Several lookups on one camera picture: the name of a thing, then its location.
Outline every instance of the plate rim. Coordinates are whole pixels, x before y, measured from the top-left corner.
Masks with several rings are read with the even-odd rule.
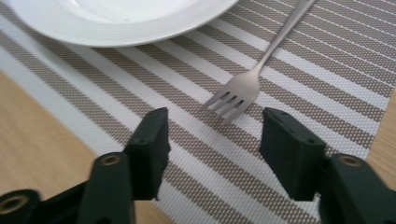
[[[153,21],[105,23],[83,19],[54,0],[8,0],[17,16],[40,34],[97,48],[138,46],[182,35],[209,23],[237,2],[200,0]]]

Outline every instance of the white plate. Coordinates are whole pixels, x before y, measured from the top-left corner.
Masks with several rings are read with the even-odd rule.
[[[8,0],[39,33],[67,43],[122,47],[196,29],[238,0]]]

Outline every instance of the screw hole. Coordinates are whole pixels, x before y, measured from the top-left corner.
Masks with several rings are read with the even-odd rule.
[[[354,167],[359,167],[361,166],[361,162],[358,161],[356,158],[350,157],[350,156],[341,156],[340,161],[348,166],[354,166]]]
[[[0,202],[0,215],[14,212],[29,202],[26,195],[16,195]]]
[[[116,156],[116,155],[110,155],[110,156],[106,156],[104,158],[102,158],[101,163],[103,165],[113,165],[116,164],[117,162],[119,162],[121,160],[121,157]]]

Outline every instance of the fork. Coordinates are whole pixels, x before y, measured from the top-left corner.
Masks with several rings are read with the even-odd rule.
[[[218,90],[212,98],[201,106],[201,109],[213,105],[217,100],[221,100],[212,109],[212,111],[217,111],[224,106],[222,111],[218,114],[218,117],[221,117],[236,107],[235,111],[225,119],[221,125],[230,122],[245,112],[245,110],[248,109],[259,95],[261,88],[259,76],[263,66],[276,50],[277,46],[290,33],[297,22],[303,17],[305,12],[307,12],[316,1],[317,0],[300,0],[256,66],[246,73],[242,73],[231,78],[231,80],[228,81],[222,89]]]

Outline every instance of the striped placemat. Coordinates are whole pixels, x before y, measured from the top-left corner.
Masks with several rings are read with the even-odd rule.
[[[291,113],[329,153],[365,158],[396,82],[396,2],[318,0],[262,71],[233,123],[199,111],[262,56],[297,0],[241,0],[219,19],[120,49],[60,43],[0,2],[0,70],[98,155],[120,151],[152,109],[169,109],[171,160],[160,201],[177,223],[318,223],[318,200],[291,201],[262,160],[262,110]]]

